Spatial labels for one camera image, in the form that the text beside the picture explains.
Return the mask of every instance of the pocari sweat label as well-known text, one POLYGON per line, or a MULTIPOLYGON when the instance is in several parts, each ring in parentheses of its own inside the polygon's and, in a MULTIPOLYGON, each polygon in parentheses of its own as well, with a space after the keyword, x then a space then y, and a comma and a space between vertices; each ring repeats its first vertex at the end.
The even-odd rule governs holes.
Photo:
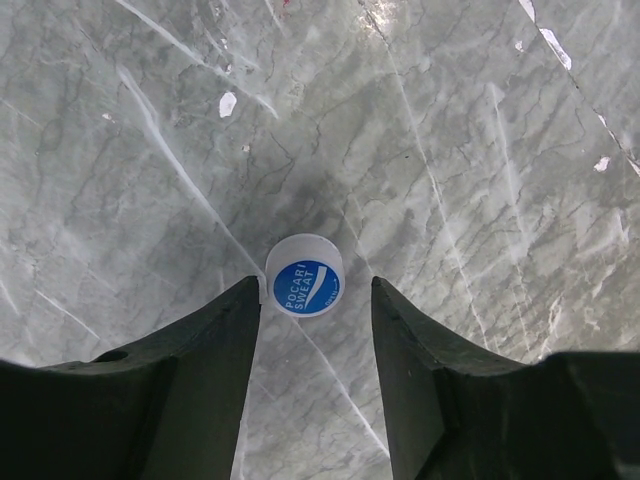
POLYGON ((338 298, 340 280, 333 269, 314 260, 284 268, 273 284, 280 305, 293 314, 317 313, 338 298))

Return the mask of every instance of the marble vein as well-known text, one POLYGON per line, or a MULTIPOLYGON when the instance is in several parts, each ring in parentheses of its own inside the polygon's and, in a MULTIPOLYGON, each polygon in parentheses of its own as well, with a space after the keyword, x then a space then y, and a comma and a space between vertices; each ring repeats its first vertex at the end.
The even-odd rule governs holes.
POLYGON ((13 298, 11 297, 11 294, 9 293, 9 290, 7 290, 7 286, 4 284, 2 279, 0 279, 0 290, 2 290, 2 294, 4 295, 5 300, 7 301, 7 303, 9 304, 11 309, 13 310, 13 312, 16 315, 20 315, 20 310, 18 310, 18 306, 13 301, 13 298))
MULTIPOLYGON (((513 265, 515 266, 516 271, 518 272, 518 283, 520 285, 520 289, 522 290, 524 297, 527 300, 527 304, 528 304, 527 306, 530 308, 531 305, 529 300, 529 294, 527 293, 527 290, 524 286, 524 280, 523 280, 524 275, 522 273, 522 269, 520 268, 520 258, 526 257, 529 251, 529 247, 533 243, 533 239, 530 237, 528 233, 528 228, 526 227, 524 221, 522 220, 522 215, 520 214, 520 209, 518 208, 518 198, 520 196, 520 191, 519 191, 520 187, 516 188, 516 186, 514 185, 514 176, 517 175, 517 173, 514 170, 511 160, 509 159, 509 143, 507 140, 508 137, 505 131, 505 128, 506 128, 505 122, 502 118, 502 113, 500 112, 500 108, 498 107, 498 95, 496 91, 496 86, 493 84, 490 84, 489 89, 491 90, 491 96, 493 99, 493 108, 496 114, 495 126, 497 131, 497 139, 499 141, 500 151, 502 153, 502 156, 505 162, 504 168, 507 173, 506 175, 507 185, 508 185, 509 199, 510 199, 509 203, 511 206, 511 210, 515 215, 516 223, 518 225, 518 230, 521 238, 521 244, 517 249, 518 251, 515 251, 516 249, 514 249, 513 243, 510 241, 509 236, 504 232, 503 232, 503 235, 505 237, 505 243, 509 248, 509 254, 511 255, 511 260, 513 262, 513 265)), ((527 352, 530 352, 531 347, 529 345, 529 339, 528 339, 529 332, 527 332, 527 329, 524 324, 524 320, 522 318, 522 310, 520 308, 520 302, 517 300, 516 294, 513 291, 513 288, 511 289, 511 293, 513 294, 513 300, 518 310, 518 318, 520 320, 520 325, 522 327, 525 348, 527 349, 527 352)))
POLYGON ((278 30, 280 30, 280 33, 282 33, 282 35, 284 35, 284 28, 282 28, 282 23, 280 23, 280 20, 278 20, 278 16, 276 15, 276 12, 273 10, 273 5, 271 5, 271 2, 269 0, 263 0, 265 6, 267 7, 267 10, 269 10, 269 15, 271 15, 271 19, 273 20, 273 23, 276 25, 276 27, 278 27, 278 30))
POLYGON ((358 250, 360 251, 360 258, 364 261, 364 264, 367 266, 367 270, 369 270, 369 274, 374 277, 375 273, 373 272, 373 268, 371 267, 371 263, 369 263, 369 259, 367 258, 367 254, 364 251, 364 247, 362 246, 362 242, 360 241, 360 237, 358 236, 358 233, 356 232, 356 229, 353 228, 353 225, 351 224, 351 221, 349 220, 349 217, 347 217, 347 214, 344 212, 343 209, 340 209, 340 211, 342 212, 342 216, 344 218, 345 223, 347 224, 347 227, 349 228, 349 231, 351 231, 351 233, 353 234, 353 239, 356 242, 356 246, 358 247, 358 250))
POLYGON ((442 194, 440 193, 440 189, 438 187, 438 181, 436 179, 436 177, 434 176, 434 173, 431 170, 431 167, 429 166, 429 160, 427 159, 427 155, 424 151, 424 147, 422 146, 422 140, 420 139, 420 135, 418 134, 418 127, 416 124, 416 119, 413 115, 413 111, 411 110, 411 105, 409 104, 409 100, 407 98, 407 94, 404 90, 404 87, 402 85, 402 81, 401 81, 401 77, 400 77, 400 73, 398 72, 398 67, 396 66, 396 62, 393 58, 393 55, 391 54, 391 49, 389 47, 389 43, 386 39, 386 37, 384 36, 384 34, 382 33, 382 31, 380 30, 380 27, 378 26, 374 16, 369 13, 368 9, 366 7, 365 8, 367 15, 370 19, 370 21, 373 23, 375 30, 378 32, 378 34, 380 35, 380 37, 382 38, 382 41, 385 44, 386 47, 386 51, 387 51, 387 55, 389 57, 389 61, 392 65, 393 68, 393 73, 394 73, 394 79, 396 80, 396 84, 400 90, 400 93, 402 95, 402 101, 403 101, 403 105, 404 108, 406 110, 407 113, 407 118, 409 120, 409 124, 411 127, 411 133, 413 134, 414 138, 415 138, 415 143, 416 143, 416 147, 418 149, 418 152, 420 153, 420 157, 422 158, 422 161, 424 162, 425 166, 426 166, 426 171, 427 171, 427 175, 429 176, 429 180, 431 182, 431 187, 433 189, 433 193, 434 193, 434 197, 436 199, 436 202, 438 204, 438 212, 440 213, 440 217, 442 218, 442 223, 443 223, 443 228, 445 230, 445 233, 447 235, 447 239, 449 240, 449 243, 451 245, 451 251, 453 253, 453 258, 456 261, 456 265, 458 268, 458 271, 460 272, 460 277, 462 278, 462 282, 464 283, 464 287, 465 287, 465 291, 467 293, 467 298, 469 301, 469 309, 471 310, 471 313, 473 315, 473 318, 475 319, 476 323, 478 324, 478 327, 480 328, 480 332, 482 334, 482 341, 484 343, 484 347, 485 348, 489 348, 489 343, 487 341, 487 336, 486 336, 486 327, 484 325, 484 322, 480 319, 480 315, 478 314, 478 311, 476 310, 476 307, 474 305, 474 295, 471 292, 471 287, 469 284, 469 279, 467 278, 467 275, 464 271, 464 267, 462 265, 462 259, 460 256, 460 251, 458 250, 458 247, 456 246, 456 242, 455 239, 451 233, 451 229, 449 227, 449 223, 447 221, 447 214, 445 211, 445 206, 444 206, 444 201, 442 198, 442 194))
POLYGON ((545 338, 544 342, 542 342, 542 345, 540 346, 539 358, 542 358, 545 354, 552 352, 551 348, 549 347, 549 342, 553 338, 558 338, 557 329, 561 320, 562 320, 562 295, 557 297, 549 307, 549 315, 547 317, 549 330, 547 332, 547 338, 545 338))
POLYGON ((362 410, 360 410, 360 408, 356 405, 356 403, 351 399, 351 396, 349 395, 349 392, 347 391, 346 387, 344 386, 344 383, 342 383, 340 381, 340 378, 338 378, 338 374, 336 373, 336 371, 331 366, 331 363, 329 363, 329 359, 327 359, 326 355, 324 353, 322 353, 322 351, 320 350, 318 345, 316 345, 316 343, 313 340, 311 340, 311 337, 309 337, 309 335, 307 335, 307 332, 305 332, 304 329, 300 326, 300 324, 298 323, 297 319, 293 318, 293 317, 290 317, 290 318, 291 318, 291 321, 293 323, 298 325, 298 329, 300 330, 300 333, 302 333, 302 336, 311 344, 311 346, 314 348, 316 353, 322 359, 322 362, 327 367, 327 370, 329 371, 331 376, 335 379, 335 381, 336 381, 336 383, 338 385, 338 388, 340 389, 340 392, 347 399, 347 401, 350 403, 351 408, 353 409, 353 412, 358 416, 358 418, 362 422, 362 425, 364 426, 367 434, 376 443, 378 448, 380 448, 380 450, 382 450, 382 452, 385 454, 385 456, 387 458, 389 458, 389 449, 385 446, 384 443, 382 443, 382 440, 380 440, 380 437, 378 437, 376 432, 373 431, 373 428, 371 428, 371 424, 369 423, 369 421, 363 415, 362 410))
MULTIPOLYGON (((520 0, 520 4, 535 25, 536 29, 544 37, 545 41, 555 54, 558 62, 560 62, 560 64, 567 71, 567 74, 569 75, 569 78, 571 79, 571 82, 573 83, 575 88, 582 92, 577 77, 570 73, 572 67, 571 57, 564 51, 563 47, 560 45, 560 42, 558 42, 556 35, 552 30, 548 28, 541 28, 539 26, 532 0, 520 0)), ((638 175, 638 177, 640 177, 640 161, 636 158, 631 149, 624 145, 624 142, 620 140, 620 136, 617 135, 611 128, 609 128, 604 116, 596 109, 593 99, 587 98, 584 93, 581 93, 581 96, 585 99, 585 101, 589 103, 591 110, 600 118, 602 124, 604 125, 604 128, 607 130, 609 135, 611 135, 620 151, 624 153, 627 163, 629 163, 633 171, 638 175)))
MULTIPOLYGON (((212 65, 209 65, 208 63, 206 63, 204 61, 204 57, 203 57, 203 55, 201 53, 193 50, 192 48, 189 48, 187 45, 185 45, 184 43, 180 42, 166 28, 164 28, 163 26, 161 26, 158 23, 156 23, 155 21, 153 21, 151 18, 149 18, 143 12, 141 12, 140 10, 135 8, 133 5, 125 2, 124 0, 113 0, 113 1, 116 2, 117 4, 119 4, 120 6, 122 6, 123 8, 125 8, 126 10, 128 10, 129 12, 131 12, 132 14, 134 14, 136 17, 138 17, 142 22, 144 22, 152 30, 157 32, 162 38, 164 38, 171 45, 176 47, 178 50, 180 50, 182 53, 184 53, 187 57, 189 57, 191 60, 193 60, 196 63, 196 65, 202 66, 202 67, 206 68, 207 70, 213 72, 218 77, 224 78, 226 81, 228 81, 230 84, 232 84, 238 90, 240 90, 242 93, 247 95, 249 98, 252 98, 256 102, 258 102, 260 105, 265 107, 271 113, 271 115, 274 116, 274 118, 279 118, 279 115, 278 115, 278 112, 276 111, 276 109, 262 95, 253 94, 253 93, 249 92, 245 87, 243 87, 239 82, 237 82, 237 81, 233 82, 232 81, 232 77, 229 75, 229 73, 225 72, 219 65, 212 66, 212 65)), ((209 41, 215 47, 220 49, 220 47, 218 46, 217 42, 213 39, 213 37, 210 34, 209 34, 209 41)))
POLYGON ((202 190, 198 188, 198 186, 191 179, 191 177, 189 176, 187 171, 184 169, 180 161, 176 158, 171 148, 169 148, 169 145, 167 145, 167 142, 165 141, 164 137, 162 136, 162 133, 160 132, 160 126, 157 120, 157 113, 153 108, 153 105, 151 104, 149 99, 142 92, 142 90, 140 90, 140 87, 138 87, 134 78, 131 76, 131 73, 125 67, 119 66, 118 75, 120 76, 120 79, 125 84, 125 86, 129 89, 131 94, 133 95, 145 119, 145 124, 149 133, 153 137, 158 147, 162 150, 162 153, 164 153, 165 158, 169 160, 169 163, 171 164, 175 172, 178 174, 180 179, 187 186, 187 188, 195 197, 195 199, 198 201, 198 203, 209 214, 209 217, 211 218, 211 220, 215 224, 220 226, 220 228, 222 228, 222 231, 227 236, 227 238, 231 240, 233 245, 242 253, 243 257, 251 264, 251 266, 254 268, 256 272, 256 275, 260 277, 261 284, 266 285, 266 277, 265 277, 264 271, 258 266, 258 264, 251 257, 251 255, 249 255, 249 252, 247 252, 247 250, 242 246, 242 244, 231 233, 227 225, 224 223, 224 221, 220 217, 220 214, 218 214, 218 211, 215 208, 213 208, 209 200, 207 200, 207 198, 202 193, 202 190))
POLYGON ((36 122, 33 118, 31 118, 26 113, 21 112, 20 110, 18 110, 16 107, 14 107, 9 102, 7 102, 4 98, 0 99, 0 101, 2 101, 2 103, 4 103, 16 115, 21 116, 22 118, 24 118, 25 120, 27 120, 28 122, 32 123, 33 125, 35 125, 36 127, 40 128, 40 129, 43 128, 42 125, 40 125, 38 122, 36 122))
POLYGON ((95 337, 98 340, 102 340, 102 338, 100 338, 100 336, 91 327, 89 327, 86 323, 84 323, 82 320, 80 320, 78 317, 76 317, 73 313, 69 312, 66 308, 64 308, 62 305, 60 305, 56 300, 46 296, 40 290, 36 290, 35 292, 42 299, 44 299, 47 303, 49 303, 52 307, 54 307, 55 309, 61 311, 66 316, 68 316, 71 320, 73 320, 78 325, 80 325, 83 329, 85 329, 87 332, 89 332, 93 337, 95 337))

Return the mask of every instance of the white speck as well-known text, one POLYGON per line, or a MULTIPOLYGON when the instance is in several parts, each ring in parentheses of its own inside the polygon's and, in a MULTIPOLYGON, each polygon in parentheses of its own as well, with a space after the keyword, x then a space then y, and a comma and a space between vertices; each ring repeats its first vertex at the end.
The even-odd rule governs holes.
POLYGON ((556 57, 558 57, 558 60, 560 60, 560 63, 562 63, 564 68, 567 69, 567 71, 571 70, 571 57, 564 51, 560 42, 558 42, 555 33, 547 28, 541 28, 540 33, 553 50, 553 53, 556 54, 556 57))
POLYGON ((529 15, 529 18, 531 19, 531 21, 533 23, 536 22, 536 9, 533 8, 533 1, 532 0, 520 0, 520 5, 522 5, 522 8, 524 8, 524 11, 527 12, 527 15, 529 15))
POLYGON ((593 169, 596 172, 604 172, 609 167, 609 162, 611 161, 611 157, 602 157, 598 163, 593 166, 593 169))
POLYGON ((237 103, 236 96, 231 93, 225 93, 220 99, 220 118, 230 117, 237 103))

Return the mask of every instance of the bottle cap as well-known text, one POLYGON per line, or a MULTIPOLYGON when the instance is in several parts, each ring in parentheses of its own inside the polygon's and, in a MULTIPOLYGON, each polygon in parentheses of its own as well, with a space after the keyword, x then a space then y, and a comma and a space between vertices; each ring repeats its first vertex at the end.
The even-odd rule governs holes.
POLYGON ((267 258, 269 298, 296 317, 331 310, 344 292, 344 268, 338 248, 324 237, 301 233, 285 238, 267 258))

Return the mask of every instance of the marble countertop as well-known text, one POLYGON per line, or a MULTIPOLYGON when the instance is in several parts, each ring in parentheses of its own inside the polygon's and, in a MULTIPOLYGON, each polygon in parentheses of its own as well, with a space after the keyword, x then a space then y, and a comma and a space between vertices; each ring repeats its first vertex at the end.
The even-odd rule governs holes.
POLYGON ((233 478, 375 480, 373 275, 519 361, 637 349, 640 4, 610 7, 3 2, 0 356, 90 360, 324 235, 347 290, 265 307, 233 478))

